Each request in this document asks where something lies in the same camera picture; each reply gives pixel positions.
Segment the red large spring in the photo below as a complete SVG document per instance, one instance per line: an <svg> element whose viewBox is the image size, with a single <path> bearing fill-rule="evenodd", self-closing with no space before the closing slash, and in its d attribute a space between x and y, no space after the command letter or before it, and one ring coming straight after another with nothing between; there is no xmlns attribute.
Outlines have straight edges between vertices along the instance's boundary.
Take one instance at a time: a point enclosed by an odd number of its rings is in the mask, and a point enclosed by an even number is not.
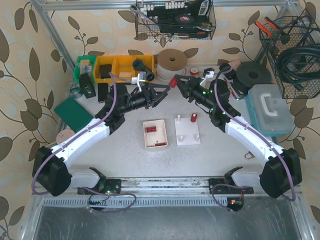
<svg viewBox="0 0 320 240"><path fill-rule="evenodd" d="M169 82L169 86L171 87L171 88L175 88L176 86L177 86L177 81L176 81L176 79L175 78L172 78L171 80L170 80L170 82Z"/></svg>
<svg viewBox="0 0 320 240"><path fill-rule="evenodd" d="M197 121L198 115L196 113L192 113L190 117L190 121L195 123Z"/></svg>

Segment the white parts tray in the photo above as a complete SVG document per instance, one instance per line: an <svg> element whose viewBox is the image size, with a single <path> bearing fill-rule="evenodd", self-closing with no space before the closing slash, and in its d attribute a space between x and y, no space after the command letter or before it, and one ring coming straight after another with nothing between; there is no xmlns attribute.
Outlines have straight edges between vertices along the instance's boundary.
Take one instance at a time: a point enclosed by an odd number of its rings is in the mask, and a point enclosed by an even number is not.
<svg viewBox="0 0 320 240"><path fill-rule="evenodd" d="M156 132L146 133L147 127L156 126ZM168 138L164 119L143 122L144 146L148 151L162 151L168 147ZM156 143L166 142L167 145L155 146Z"/></svg>

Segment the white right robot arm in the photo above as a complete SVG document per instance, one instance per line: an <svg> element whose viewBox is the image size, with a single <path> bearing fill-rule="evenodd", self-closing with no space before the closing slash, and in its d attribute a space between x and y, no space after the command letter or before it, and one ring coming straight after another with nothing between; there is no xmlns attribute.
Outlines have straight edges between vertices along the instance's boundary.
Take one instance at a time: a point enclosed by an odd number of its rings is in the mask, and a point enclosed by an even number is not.
<svg viewBox="0 0 320 240"><path fill-rule="evenodd" d="M188 102L204 107L215 127L239 141L260 162L260 173L243 168L233 172L232 187L261 188L272 198L285 196L290 191L291 196L286 199L295 201L295 186L302 182L298 152L277 145L251 126L229 103L230 91L225 81L216 77L210 87L205 88L199 77L176 74L168 86L178 88Z"/></svg>

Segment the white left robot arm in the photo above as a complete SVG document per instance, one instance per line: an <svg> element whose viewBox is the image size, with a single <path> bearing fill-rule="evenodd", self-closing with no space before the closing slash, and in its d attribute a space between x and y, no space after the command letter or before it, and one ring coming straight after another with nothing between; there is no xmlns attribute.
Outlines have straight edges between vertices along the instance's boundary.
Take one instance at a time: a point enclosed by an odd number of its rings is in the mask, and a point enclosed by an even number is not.
<svg viewBox="0 0 320 240"><path fill-rule="evenodd" d="M104 107L84 128L58 145L43 146L37 150L32 170L33 194L38 194L36 183L54 197L69 188L103 192L105 175L95 167L75 169L72 165L95 143L114 133L125 122L126 113L156 107L168 95L169 90L168 85L146 83L129 93L125 85L113 84Z"/></svg>

